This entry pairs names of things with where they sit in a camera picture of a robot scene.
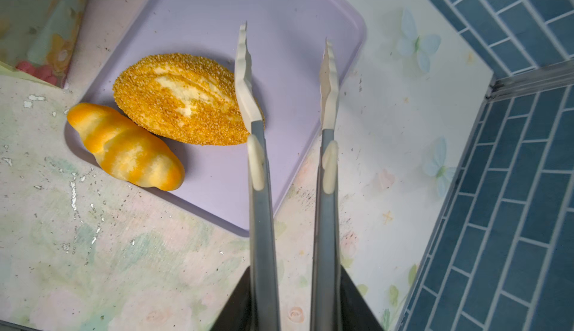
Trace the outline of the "oval seeded loaf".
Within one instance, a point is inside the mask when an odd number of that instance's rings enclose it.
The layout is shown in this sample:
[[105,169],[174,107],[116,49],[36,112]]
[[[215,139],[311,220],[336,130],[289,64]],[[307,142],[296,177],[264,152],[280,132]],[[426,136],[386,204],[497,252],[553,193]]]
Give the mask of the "oval seeded loaf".
[[233,73],[206,57],[144,57],[118,76],[113,92],[121,111],[154,135],[208,146],[248,139]]

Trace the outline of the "white paper gift bag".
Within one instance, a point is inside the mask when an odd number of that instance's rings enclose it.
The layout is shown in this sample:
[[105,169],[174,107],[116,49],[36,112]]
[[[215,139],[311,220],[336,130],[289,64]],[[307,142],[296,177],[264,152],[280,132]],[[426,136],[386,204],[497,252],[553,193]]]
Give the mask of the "white paper gift bag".
[[65,87],[88,0],[1,0],[1,74]]

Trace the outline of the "striped long bun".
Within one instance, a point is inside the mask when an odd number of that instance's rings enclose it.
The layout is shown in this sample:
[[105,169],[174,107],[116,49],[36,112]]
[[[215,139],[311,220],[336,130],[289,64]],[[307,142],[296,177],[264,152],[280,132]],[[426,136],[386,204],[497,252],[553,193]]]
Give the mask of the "striped long bun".
[[115,109],[80,103],[68,111],[67,122],[98,165],[116,179],[163,191],[182,185],[184,166],[168,145]]

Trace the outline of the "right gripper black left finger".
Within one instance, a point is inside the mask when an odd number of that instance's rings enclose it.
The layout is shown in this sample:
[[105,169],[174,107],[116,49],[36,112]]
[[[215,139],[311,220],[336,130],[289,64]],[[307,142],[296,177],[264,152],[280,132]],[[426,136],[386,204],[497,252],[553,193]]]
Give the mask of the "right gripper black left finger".
[[251,330],[251,309],[251,268],[247,267],[210,330]]

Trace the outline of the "metal kitchen tongs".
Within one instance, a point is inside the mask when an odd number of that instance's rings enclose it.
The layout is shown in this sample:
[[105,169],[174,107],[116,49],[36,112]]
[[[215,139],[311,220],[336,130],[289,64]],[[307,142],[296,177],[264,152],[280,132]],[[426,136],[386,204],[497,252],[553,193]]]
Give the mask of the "metal kitchen tongs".
[[[318,165],[313,247],[311,330],[341,330],[338,158],[334,132],[339,80],[332,44],[327,41],[319,73],[321,148]],[[248,136],[250,192],[251,309],[255,330],[280,329],[280,299],[275,253],[271,176],[262,112],[252,92],[252,59],[247,26],[241,25],[236,49],[235,89]]]

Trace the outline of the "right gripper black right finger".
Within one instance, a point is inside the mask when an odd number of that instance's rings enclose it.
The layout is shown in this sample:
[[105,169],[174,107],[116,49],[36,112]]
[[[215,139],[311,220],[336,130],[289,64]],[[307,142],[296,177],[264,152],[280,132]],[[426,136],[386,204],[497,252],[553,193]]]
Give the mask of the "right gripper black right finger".
[[341,267],[340,297],[343,331],[384,330],[343,267]]

